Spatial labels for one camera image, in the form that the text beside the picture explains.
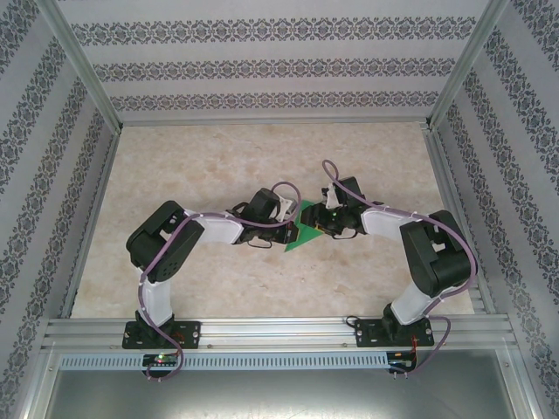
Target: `green paper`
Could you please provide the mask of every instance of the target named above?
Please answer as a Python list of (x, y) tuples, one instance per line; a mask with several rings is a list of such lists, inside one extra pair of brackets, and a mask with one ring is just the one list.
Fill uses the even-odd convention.
[(303, 200), (303, 202), (301, 203), (299, 215), (297, 216), (297, 220), (295, 221), (295, 225), (299, 229), (299, 235), (297, 236), (297, 240), (295, 240), (294, 242), (286, 246), (286, 251), (292, 251), (294, 248), (299, 247), (302, 244), (309, 242), (314, 238), (317, 238), (318, 236), (324, 234), (322, 233), (322, 231), (318, 231), (317, 229), (314, 229), (313, 227), (309, 227), (308, 225), (302, 224), (300, 222), (301, 212), (303, 212), (303, 210), (306, 207), (310, 207), (311, 205), (314, 205), (314, 203), (311, 203), (310, 201)]

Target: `metal strip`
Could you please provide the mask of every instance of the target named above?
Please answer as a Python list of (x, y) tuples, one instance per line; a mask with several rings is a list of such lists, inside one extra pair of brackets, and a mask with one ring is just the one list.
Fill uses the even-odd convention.
[[(61, 371), (139, 371), (143, 354), (68, 354), (62, 355)], [(301, 369), (388, 368), (385, 352), (359, 354), (343, 352), (308, 354), (216, 354), (188, 352), (183, 370), (189, 371), (273, 371)], [(154, 370), (173, 367), (153, 366)]]
[(257, 124), (372, 124), (388, 122), (423, 122), (425, 117), (414, 116), (371, 116), (347, 118), (231, 118), (193, 120), (127, 120), (124, 127), (167, 127), (182, 125), (257, 125)]
[(108, 98), (97, 74), (95, 74), (91, 63), (87, 59), (86, 54), (79, 45), (79, 41), (75, 37), (72, 28), (62, 14), (57, 0), (37, 0), (36, 3), (41, 13), (45, 16), (46, 22), (51, 27), (57, 40), (64, 48), (76, 73), (93, 98), (95, 105), (99, 108), (105, 121), (111, 127), (111, 131), (119, 134), (121, 132), (122, 122), (114, 110), (113, 104)]
[(111, 144), (111, 149), (108, 152), (108, 162), (103, 168), (103, 173), (101, 174), (101, 184), (100, 190), (97, 191), (97, 196), (95, 197), (95, 203), (93, 204), (91, 219), (89, 224), (86, 226), (86, 233), (84, 237), (84, 245), (81, 246), (79, 250), (78, 260), (76, 262), (76, 268), (73, 272), (72, 279), (70, 280), (70, 285), (68, 288), (68, 293), (66, 296), (66, 301), (62, 307), (62, 312), (60, 316), (62, 318), (68, 318), (72, 314), (73, 302), (76, 298), (76, 293), (78, 292), (79, 282), (81, 281), (81, 276), (84, 269), (86, 268), (87, 254), (89, 253), (89, 248), (91, 247), (91, 242), (93, 241), (93, 233), (95, 232), (95, 226), (97, 225), (97, 220), (99, 219), (99, 214), (101, 211), (101, 205), (103, 204), (103, 198), (105, 197), (105, 192), (107, 190), (108, 180), (111, 175), (111, 170), (113, 169), (114, 159), (116, 158), (116, 151), (118, 149), (118, 143), (121, 139), (119, 134), (113, 139)]
[(518, 419), (542, 419), (542, 410), (535, 398), (535, 392), (528, 378), (520, 349), (501, 349), (495, 352), (515, 417)]
[[(466, 221), (464, 209), (459, 199), (456, 185), (451, 181), (452, 174), (448, 166), (448, 161), (444, 157), (442, 145), (436, 130), (424, 129), (423, 130), (425, 144), (427, 146), (427, 153), (431, 159), (431, 165), (437, 181), (438, 190), (440, 191), (441, 199), (445, 208), (452, 212), (456, 218), (456, 222), (460, 229), (464, 232), (466, 241), (470, 244), (476, 259), (478, 258), (475, 246), (473, 246), (472, 234)], [(493, 304), (487, 280), (482, 271), (478, 271), (478, 287), (480, 296), (485, 307), (485, 312), (488, 314), (495, 314), (497, 310)]]
[(19, 412), (22, 419), (41, 419), (46, 417), (52, 391), (59, 371), (61, 355), (50, 353), (39, 355), (33, 370), (30, 388), (25, 395), (24, 407)]
[[(499, 349), (515, 346), (516, 339), (506, 315), (449, 316), (452, 332), (443, 346), (448, 349)], [(354, 330), (344, 318), (317, 319), (199, 319), (200, 347), (191, 353), (324, 353), (367, 352), (358, 348)], [(47, 327), (43, 351), (57, 353), (131, 353), (122, 349), (124, 319), (55, 319)], [(435, 340), (446, 329), (434, 320)], [(404, 351), (411, 347), (379, 347), (376, 351)], [(136, 351), (153, 353), (154, 351)]]
[(487, 41), (507, 4), (508, 0), (489, 0), (428, 118), (431, 128), (438, 127), (445, 118), (446, 111), (448, 111), (475, 59), (483, 49), (483, 44)]

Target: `perforated metal rail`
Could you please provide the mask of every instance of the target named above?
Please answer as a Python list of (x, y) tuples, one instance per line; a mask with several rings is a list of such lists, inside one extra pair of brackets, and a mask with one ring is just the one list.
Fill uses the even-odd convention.
[[(62, 371), (137, 371), (143, 354), (65, 354)], [(387, 368), (385, 352), (318, 354), (186, 354), (187, 370), (286, 370)], [(172, 369), (172, 367), (154, 367)]]

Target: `gray patterned wall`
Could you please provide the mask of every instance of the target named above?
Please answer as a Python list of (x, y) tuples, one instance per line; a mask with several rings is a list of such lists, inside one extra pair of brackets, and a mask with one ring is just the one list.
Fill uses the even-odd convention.
[(558, 35), (558, 0), (512, 1), (439, 128), (545, 417), (559, 417)]
[(0, 4), (0, 418), (59, 316), (114, 140), (35, 3)]
[(125, 122), (429, 115), (487, 0), (67, 0)]

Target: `enclosure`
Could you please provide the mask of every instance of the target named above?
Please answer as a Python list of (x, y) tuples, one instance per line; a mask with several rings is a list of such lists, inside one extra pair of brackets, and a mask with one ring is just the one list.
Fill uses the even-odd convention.
[[(559, 417), (557, 7), (5, 0), (1, 416)], [(457, 220), (478, 275), (433, 312), (441, 351), (394, 380), (411, 347), (346, 324), (411, 282), (398, 240), (204, 243), (171, 293), (197, 349), (146, 383), (128, 237), (168, 200), (224, 211), (289, 181), (317, 203), (324, 159)]]

